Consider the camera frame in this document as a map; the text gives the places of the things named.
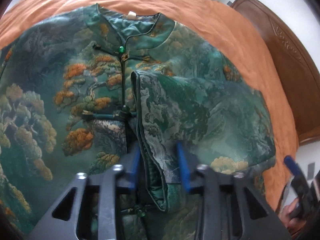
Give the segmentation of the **person's right hand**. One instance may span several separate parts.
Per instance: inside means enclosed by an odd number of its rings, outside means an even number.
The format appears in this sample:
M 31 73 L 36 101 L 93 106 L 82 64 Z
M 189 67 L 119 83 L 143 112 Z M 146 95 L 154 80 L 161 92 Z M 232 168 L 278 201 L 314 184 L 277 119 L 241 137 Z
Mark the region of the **person's right hand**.
M 281 222 L 291 233 L 299 231 L 306 223 L 306 221 L 298 218 L 290 218 L 290 214 L 296 208 L 298 201 L 298 198 L 294 199 L 294 201 L 290 205 L 285 206 L 278 215 Z

